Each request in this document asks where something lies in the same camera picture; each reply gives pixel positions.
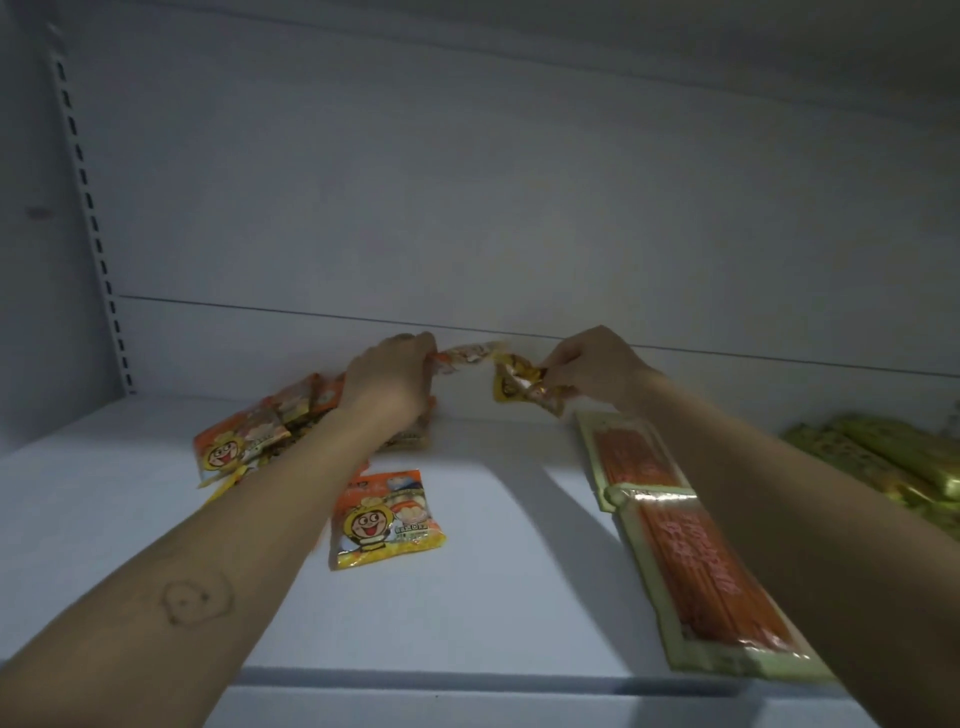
drawn doodle on arm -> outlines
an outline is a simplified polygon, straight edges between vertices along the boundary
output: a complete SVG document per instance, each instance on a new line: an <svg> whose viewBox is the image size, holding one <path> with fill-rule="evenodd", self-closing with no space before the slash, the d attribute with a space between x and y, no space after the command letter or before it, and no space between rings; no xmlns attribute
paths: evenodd
<svg viewBox="0 0 960 728"><path fill-rule="evenodd" d="M196 627L233 611L233 587L219 571L171 581L160 604L175 627Z"/></svg>

snack bag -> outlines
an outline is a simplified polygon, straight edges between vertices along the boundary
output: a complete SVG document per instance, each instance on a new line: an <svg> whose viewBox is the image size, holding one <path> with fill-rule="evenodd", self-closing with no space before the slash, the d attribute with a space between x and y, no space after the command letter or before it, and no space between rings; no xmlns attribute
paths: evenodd
<svg viewBox="0 0 960 728"><path fill-rule="evenodd" d="M320 384L320 375L312 374L270 396L280 421L290 427L308 417Z"/></svg>
<svg viewBox="0 0 960 728"><path fill-rule="evenodd" d="M446 536L426 505L420 471L360 475L333 509L335 568L438 548Z"/></svg>
<svg viewBox="0 0 960 728"><path fill-rule="evenodd" d="M324 381L322 377L316 380L316 393L313 404L310 407L311 417L318 419L330 410L340 406L340 397L344 394L344 379L346 373L340 374L335 379Z"/></svg>
<svg viewBox="0 0 960 728"><path fill-rule="evenodd" d="M564 413L563 388L545 389L540 383L546 370L535 367L528 359L506 352L494 352L496 371L493 376L493 399L496 401L529 401L551 415Z"/></svg>
<svg viewBox="0 0 960 728"><path fill-rule="evenodd" d="M615 499L672 668L773 680L832 679L692 491L622 489Z"/></svg>
<svg viewBox="0 0 960 728"><path fill-rule="evenodd" d="M855 477L889 499L960 540L960 502L945 500L928 483L836 430L807 425L790 429L783 439L839 471Z"/></svg>
<svg viewBox="0 0 960 728"><path fill-rule="evenodd" d="M433 355L433 373L435 375L452 375L465 366L473 366L489 359L494 352L503 351L506 347L502 341L488 341L483 344L465 344L462 347L453 347Z"/></svg>
<svg viewBox="0 0 960 728"><path fill-rule="evenodd" d="M269 404L269 398L237 412L193 439L203 488L256 459L271 445L290 437L290 430Z"/></svg>
<svg viewBox="0 0 960 728"><path fill-rule="evenodd" d="M897 420L849 416L830 426L919 475L951 500L960 500L960 444Z"/></svg>
<svg viewBox="0 0 960 728"><path fill-rule="evenodd" d="M616 510L612 492L645 486L655 490L689 491L680 468L651 425L615 412L577 412L600 510Z"/></svg>

yellow-green snack package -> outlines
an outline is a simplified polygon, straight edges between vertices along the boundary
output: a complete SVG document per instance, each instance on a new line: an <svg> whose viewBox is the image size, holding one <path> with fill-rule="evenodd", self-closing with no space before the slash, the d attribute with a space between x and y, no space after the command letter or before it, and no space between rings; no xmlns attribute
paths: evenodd
<svg viewBox="0 0 960 728"><path fill-rule="evenodd" d="M925 480L897 467L833 429L797 425L783 439L866 483L960 541L960 502L941 496Z"/></svg>
<svg viewBox="0 0 960 728"><path fill-rule="evenodd" d="M887 460L960 500L960 444L898 420L865 415L841 417L830 426Z"/></svg>

right hand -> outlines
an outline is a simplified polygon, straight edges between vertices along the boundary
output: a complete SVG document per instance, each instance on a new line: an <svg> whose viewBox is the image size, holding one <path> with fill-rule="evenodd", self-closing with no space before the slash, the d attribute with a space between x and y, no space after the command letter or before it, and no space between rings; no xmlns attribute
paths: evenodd
<svg viewBox="0 0 960 728"><path fill-rule="evenodd" d="M647 375L660 374L607 327L590 328L565 339L540 366L546 369L544 387L573 387L577 394L615 407L624 406Z"/></svg>

cartoon boy logo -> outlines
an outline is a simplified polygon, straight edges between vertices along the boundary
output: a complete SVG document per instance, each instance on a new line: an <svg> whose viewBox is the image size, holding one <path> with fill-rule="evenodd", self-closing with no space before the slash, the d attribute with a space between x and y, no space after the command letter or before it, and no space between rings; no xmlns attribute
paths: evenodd
<svg viewBox="0 0 960 728"><path fill-rule="evenodd" d="M227 439L218 438L209 447L204 456L204 467L209 471L219 471L233 463L243 452L243 441L236 435Z"/></svg>
<svg viewBox="0 0 960 728"><path fill-rule="evenodd" d="M373 551L386 545L393 522L394 512L380 498L364 498L344 521L344 534L361 551Z"/></svg>

